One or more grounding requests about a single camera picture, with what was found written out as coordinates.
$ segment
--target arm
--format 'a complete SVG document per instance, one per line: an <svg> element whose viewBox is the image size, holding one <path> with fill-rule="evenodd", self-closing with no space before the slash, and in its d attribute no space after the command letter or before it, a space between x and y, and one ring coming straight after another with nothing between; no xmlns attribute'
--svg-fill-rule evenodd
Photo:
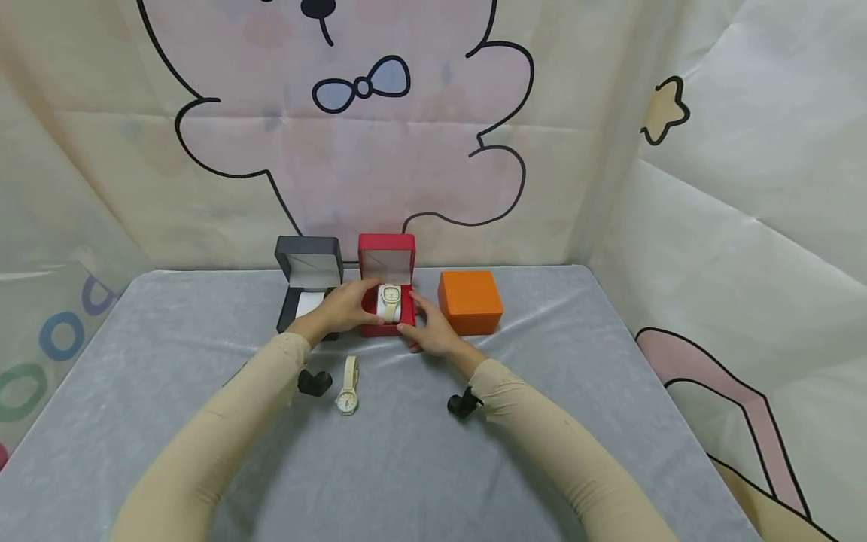
<svg viewBox="0 0 867 542"><path fill-rule="evenodd" d="M436 307L414 295L427 313L423 330L405 326L413 351L444 356L473 387L489 422L501 426L554 482L590 540L677 540L629 473L580 423L452 331Z"/></svg>
<svg viewBox="0 0 867 542"><path fill-rule="evenodd" d="M121 508L113 542L207 540L220 497L297 390L310 350L332 331L379 323L361 299L377 279L346 283L276 336L175 435Z"/></svg>

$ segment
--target red watch box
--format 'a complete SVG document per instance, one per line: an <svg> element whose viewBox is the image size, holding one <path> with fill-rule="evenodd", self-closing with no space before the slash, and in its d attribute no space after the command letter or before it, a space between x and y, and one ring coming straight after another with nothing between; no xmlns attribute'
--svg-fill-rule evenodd
<svg viewBox="0 0 867 542"><path fill-rule="evenodd" d="M400 323L415 325L415 304L409 296L413 289L415 269L415 236L409 233L361 233L358 236L358 266L365 277L382 277L386 284L401 287ZM368 290L362 299L362 308L376 314L376 296L379 288ZM396 323L363 325L362 336L397 336Z"/></svg>

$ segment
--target white watch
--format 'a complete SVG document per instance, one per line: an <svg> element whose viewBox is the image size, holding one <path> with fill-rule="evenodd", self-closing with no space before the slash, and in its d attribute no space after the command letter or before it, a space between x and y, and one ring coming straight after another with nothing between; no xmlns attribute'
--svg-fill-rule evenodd
<svg viewBox="0 0 867 542"><path fill-rule="evenodd" d="M380 286L380 299L385 310L380 316L385 323L395 323L401 319L401 287L394 284Z"/></svg>
<svg viewBox="0 0 867 542"><path fill-rule="evenodd" d="M346 356L346 366L343 368L343 389L337 396L337 409L344 416L352 415L358 408L358 395L355 394L355 384L358 382L358 365L355 356Z"/></svg>

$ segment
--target person's left hand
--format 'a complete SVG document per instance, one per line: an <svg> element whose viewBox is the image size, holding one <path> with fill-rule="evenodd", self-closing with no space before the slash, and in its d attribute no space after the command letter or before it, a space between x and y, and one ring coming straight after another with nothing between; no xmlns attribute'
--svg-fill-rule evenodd
<svg viewBox="0 0 867 542"><path fill-rule="evenodd" d="M382 318L362 309L364 294L382 284L381 278L354 280L338 286L311 313L297 318L287 333L296 333L310 343L319 343L329 333L340 333L360 325L382 324Z"/></svg>

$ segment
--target cartoon nose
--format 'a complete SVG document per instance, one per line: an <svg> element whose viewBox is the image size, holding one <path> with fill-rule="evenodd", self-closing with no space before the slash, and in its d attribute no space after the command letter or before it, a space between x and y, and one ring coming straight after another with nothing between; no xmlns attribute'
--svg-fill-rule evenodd
<svg viewBox="0 0 867 542"><path fill-rule="evenodd" d="M323 20L334 13L337 4L335 0L302 0L301 12L311 19Z"/></svg>

